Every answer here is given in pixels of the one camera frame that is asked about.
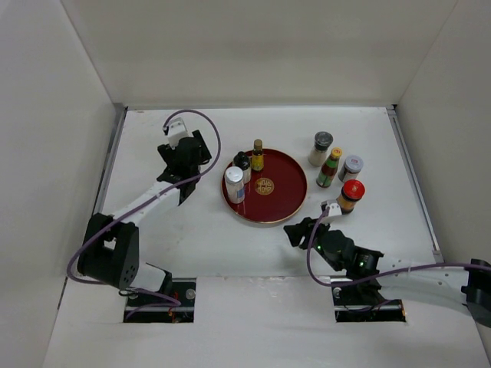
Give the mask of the white jar silver lid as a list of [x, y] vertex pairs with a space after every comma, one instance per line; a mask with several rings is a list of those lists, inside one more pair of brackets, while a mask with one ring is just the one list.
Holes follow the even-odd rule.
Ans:
[[228, 200], [233, 204], [242, 203], [245, 198], [243, 171], [237, 166], [230, 166], [224, 174]]

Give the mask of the white jar black pump lid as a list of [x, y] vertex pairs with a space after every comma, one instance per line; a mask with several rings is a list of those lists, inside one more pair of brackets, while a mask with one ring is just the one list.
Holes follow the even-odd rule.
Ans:
[[234, 166], [237, 166], [242, 170], [243, 183], [244, 184], [249, 183], [252, 176], [251, 160], [249, 156], [245, 152], [239, 151], [234, 156], [232, 163]]

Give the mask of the jar with red lid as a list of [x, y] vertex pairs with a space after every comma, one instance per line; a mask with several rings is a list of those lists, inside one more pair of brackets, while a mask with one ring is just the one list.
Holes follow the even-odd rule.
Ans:
[[340, 195], [336, 198], [343, 215], [353, 212], [356, 204], [363, 198], [366, 189], [364, 184], [357, 179], [350, 179], [344, 183]]

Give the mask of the small yellow label bottle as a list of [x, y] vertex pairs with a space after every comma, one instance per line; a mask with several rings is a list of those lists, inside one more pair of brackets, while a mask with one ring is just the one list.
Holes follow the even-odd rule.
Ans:
[[254, 140], [251, 167], [255, 172], [261, 172], [264, 168], [263, 143], [261, 139]]

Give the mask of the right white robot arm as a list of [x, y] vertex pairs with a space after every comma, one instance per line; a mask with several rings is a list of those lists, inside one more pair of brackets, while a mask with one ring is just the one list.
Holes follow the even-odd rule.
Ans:
[[352, 297], [369, 309], [385, 301], [418, 301], [468, 314], [476, 323], [490, 326], [487, 261], [417, 264], [390, 258], [357, 246], [342, 231], [310, 217], [283, 229], [292, 247], [316, 252], [333, 270], [345, 273], [344, 281], [313, 278], [321, 286], [338, 290], [342, 300]]

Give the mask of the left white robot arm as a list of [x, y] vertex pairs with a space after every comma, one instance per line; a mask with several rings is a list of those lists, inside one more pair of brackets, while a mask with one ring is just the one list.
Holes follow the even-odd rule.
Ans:
[[113, 215], [96, 213], [87, 224], [84, 243], [68, 266], [86, 282], [105, 284], [119, 291], [144, 289], [149, 300], [161, 306], [172, 297], [166, 282], [170, 273], [140, 260], [140, 224], [152, 213], [168, 212], [193, 194], [202, 177], [201, 166], [212, 159], [201, 132], [183, 124], [164, 130], [167, 144], [157, 148], [166, 167], [139, 198]]

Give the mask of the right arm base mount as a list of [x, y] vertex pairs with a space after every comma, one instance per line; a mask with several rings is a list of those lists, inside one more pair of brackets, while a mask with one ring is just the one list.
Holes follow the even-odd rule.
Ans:
[[376, 281], [350, 286], [343, 283], [335, 282], [331, 289], [338, 323], [406, 322], [402, 301], [384, 298]]

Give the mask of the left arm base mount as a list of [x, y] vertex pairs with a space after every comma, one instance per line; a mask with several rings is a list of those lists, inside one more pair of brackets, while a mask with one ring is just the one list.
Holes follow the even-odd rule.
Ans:
[[137, 291], [121, 291], [126, 298], [124, 323], [135, 324], [187, 324], [194, 321], [196, 279], [174, 278], [169, 297], [180, 302]]

